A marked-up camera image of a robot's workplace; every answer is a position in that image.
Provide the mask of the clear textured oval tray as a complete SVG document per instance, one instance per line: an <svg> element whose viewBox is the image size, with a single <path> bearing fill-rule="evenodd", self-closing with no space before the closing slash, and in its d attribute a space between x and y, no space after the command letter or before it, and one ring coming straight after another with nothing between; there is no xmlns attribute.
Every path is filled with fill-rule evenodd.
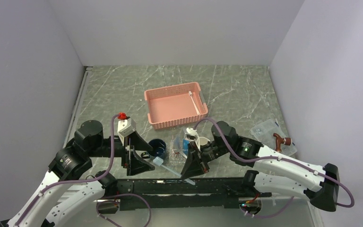
<svg viewBox="0 0 363 227"><path fill-rule="evenodd" d="M171 166L183 166L187 160L187 156L185 156L183 153L180 154L173 153L173 140L169 144L165 156L167 164Z"/></svg>

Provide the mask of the dark blue mug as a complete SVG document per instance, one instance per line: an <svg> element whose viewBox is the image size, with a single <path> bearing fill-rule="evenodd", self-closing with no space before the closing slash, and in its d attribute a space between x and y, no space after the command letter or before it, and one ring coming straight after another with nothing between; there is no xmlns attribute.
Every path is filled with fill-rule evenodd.
<svg viewBox="0 0 363 227"><path fill-rule="evenodd" d="M148 144L152 147L152 150L141 153L141 158L154 159L159 157L161 159L165 159L167 145L162 139L152 139Z"/></svg>

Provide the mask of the light blue mug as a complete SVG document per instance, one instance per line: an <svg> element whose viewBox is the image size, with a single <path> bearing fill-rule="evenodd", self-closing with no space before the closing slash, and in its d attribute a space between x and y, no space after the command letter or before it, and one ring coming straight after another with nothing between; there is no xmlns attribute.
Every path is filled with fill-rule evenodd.
<svg viewBox="0 0 363 227"><path fill-rule="evenodd" d="M206 146L208 143L211 143L211 141L206 137L199 137L197 140L197 145L199 149L201 149L202 146Z"/></svg>

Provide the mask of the white red-capped toothpaste tube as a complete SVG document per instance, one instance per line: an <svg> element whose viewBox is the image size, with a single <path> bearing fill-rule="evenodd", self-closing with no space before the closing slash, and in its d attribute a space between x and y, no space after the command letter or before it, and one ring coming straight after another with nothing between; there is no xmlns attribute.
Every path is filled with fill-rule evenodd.
<svg viewBox="0 0 363 227"><path fill-rule="evenodd" d="M183 139L180 135L176 135L173 140L173 153L174 154L183 153Z"/></svg>

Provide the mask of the pink perforated plastic basket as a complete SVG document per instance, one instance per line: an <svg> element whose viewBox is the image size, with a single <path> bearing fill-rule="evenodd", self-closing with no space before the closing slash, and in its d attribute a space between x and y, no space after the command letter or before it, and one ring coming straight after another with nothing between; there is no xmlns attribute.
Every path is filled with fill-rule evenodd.
<svg viewBox="0 0 363 227"><path fill-rule="evenodd" d="M200 115L195 111L189 91L193 93ZM144 92L144 98L148 105L148 122L154 130L198 122L208 115L207 103L198 82L149 89Z"/></svg>

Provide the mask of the clear plastic toothbrush case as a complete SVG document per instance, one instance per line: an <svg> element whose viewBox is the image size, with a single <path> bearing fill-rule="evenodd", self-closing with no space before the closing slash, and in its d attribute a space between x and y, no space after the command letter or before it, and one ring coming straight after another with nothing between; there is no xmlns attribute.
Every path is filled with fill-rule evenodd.
<svg viewBox="0 0 363 227"><path fill-rule="evenodd" d="M251 134L254 136L254 138L273 150L277 150L277 137L274 137L275 133L282 138L283 142L285 138L288 137L281 130L276 120L272 119L268 119L251 128ZM290 145L280 144L277 151L287 156L293 156L297 152L297 148L290 139Z"/></svg>

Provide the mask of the blue toothpaste tube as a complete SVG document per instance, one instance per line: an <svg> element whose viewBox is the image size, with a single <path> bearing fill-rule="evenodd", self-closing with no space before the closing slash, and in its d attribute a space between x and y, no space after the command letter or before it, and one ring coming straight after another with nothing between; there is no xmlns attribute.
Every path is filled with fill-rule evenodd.
<svg viewBox="0 0 363 227"><path fill-rule="evenodd" d="M184 154L185 156L187 156L187 155L188 155L188 151L189 151L189 143L190 143L190 141L189 141L189 140L183 140L183 142L182 142L183 154Z"/></svg>

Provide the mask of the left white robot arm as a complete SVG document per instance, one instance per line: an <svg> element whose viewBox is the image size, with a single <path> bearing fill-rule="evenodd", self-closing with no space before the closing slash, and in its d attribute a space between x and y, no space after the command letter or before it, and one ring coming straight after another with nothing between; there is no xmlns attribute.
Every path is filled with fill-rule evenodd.
<svg viewBox="0 0 363 227"><path fill-rule="evenodd" d="M130 191L109 170L82 179L92 167L93 157L119 157L128 176L154 170L138 155L139 151L152 151L152 146L137 133L131 118L118 118L118 134L108 138L104 137L99 121L82 123L74 137L57 152L32 197L14 217L0 221L0 227L58 227L88 203Z"/></svg>

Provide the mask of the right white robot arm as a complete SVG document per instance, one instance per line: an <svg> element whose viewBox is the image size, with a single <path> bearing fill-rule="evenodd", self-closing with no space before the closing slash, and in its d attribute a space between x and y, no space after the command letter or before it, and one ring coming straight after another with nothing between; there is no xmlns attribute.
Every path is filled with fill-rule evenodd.
<svg viewBox="0 0 363 227"><path fill-rule="evenodd" d="M213 140L201 145L197 130L185 129L187 160L181 179L209 172L209 162L229 154L240 166L249 166L242 192L247 196L277 193L298 197L318 209L334 212L339 190L338 168L333 164L312 165L273 150L259 141L237 134L234 127L219 121L211 128Z"/></svg>

